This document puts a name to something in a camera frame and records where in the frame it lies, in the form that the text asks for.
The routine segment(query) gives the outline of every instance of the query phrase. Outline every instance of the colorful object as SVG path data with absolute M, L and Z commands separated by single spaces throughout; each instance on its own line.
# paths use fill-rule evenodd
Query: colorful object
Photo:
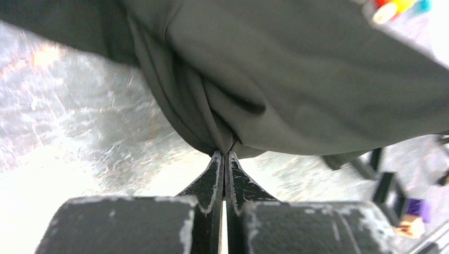
M 376 5 L 377 8 L 380 8 L 389 2 L 390 0 L 374 0 L 374 4 Z
M 374 4 L 378 7 L 373 15 L 373 22 L 376 24 L 384 24 L 399 14 L 411 9 L 417 0 L 374 0 Z
M 430 205 L 423 199 L 411 198 L 407 214 L 423 218 L 424 223 L 430 223 Z
M 416 1 L 417 0 L 392 0 L 390 2 L 396 4 L 398 13 L 400 14 L 412 8 L 416 4 Z
M 398 7 L 394 3 L 387 3 L 382 5 L 373 16 L 373 22 L 375 24 L 381 25 L 387 23 L 388 20 L 392 19 L 398 13 Z
M 423 218 L 415 215 L 406 214 L 399 227 L 395 228 L 396 234 L 409 238 L 420 238 L 425 230 Z
M 416 4 L 418 7 L 418 11 L 420 13 L 427 13 L 430 11 L 432 5 L 430 3 L 430 0 L 421 0 L 418 1 L 418 3 Z

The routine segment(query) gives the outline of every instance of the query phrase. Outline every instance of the red object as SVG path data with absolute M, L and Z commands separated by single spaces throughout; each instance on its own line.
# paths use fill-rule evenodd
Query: red object
M 374 3 L 376 4 L 377 8 L 380 8 L 389 2 L 390 2 L 390 0 L 374 0 Z

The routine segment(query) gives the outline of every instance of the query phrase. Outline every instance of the small figure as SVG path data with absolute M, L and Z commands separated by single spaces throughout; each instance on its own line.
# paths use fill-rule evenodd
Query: small figure
M 449 169 L 444 173 L 444 176 L 442 176 L 440 179 L 438 179 L 437 183 L 441 186 L 449 185 Z
M 430 212 L 430 205 L 424 199 L 410 199 L 407 214 L 421 217 L 424 223 L 430 223 Z
M 409 238 L 420 238 L 424 232 L 424 222 L 423 218 L 415 215 L 406 214 L 404 215 L 399 227 L 395 228 L 396 234 L 409 237 Z

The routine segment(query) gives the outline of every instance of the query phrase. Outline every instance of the yellow object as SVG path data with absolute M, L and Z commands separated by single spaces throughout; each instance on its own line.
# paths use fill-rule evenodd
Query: yellow object
M 413 239 L 420 238 L 425 233 L 423 218 L 406 214 L 398 228 L 395 228 L 396 234 Z
M 406 10 L 412 8 L 417 0 L 391 0 L 398 7 L 398 13 L 403 13 Z
M 382 5 L 373 16 L 373 22 L 381 25 L 392 19 L 398 12 L 398 6 L 395 3 Z

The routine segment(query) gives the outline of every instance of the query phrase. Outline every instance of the shiny metallic surface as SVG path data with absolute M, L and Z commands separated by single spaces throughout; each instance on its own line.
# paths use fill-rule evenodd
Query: shiny metallic surface
M 425 34 L 421 19 L 415 27 Z M 428 40 L 413 40 L 428 49 Z M 387 155 L 383 170 L 432 201 L 427 230 L 437 228 L 449 216 L 449 190 L 431 183 L 447 157 L 432 137 Z M 0 23 L 0 253 L 33 253 L 70 197 L 176 195 L 208 162 L 173 130 L 138 70 Z M 285 201 L 366 201 L 376 186 L 349 167 L 330 171 L 317 157 L 269 152 L 241 164 Z M 408 250 L 417 242 L 397 237 L 396 244 Z

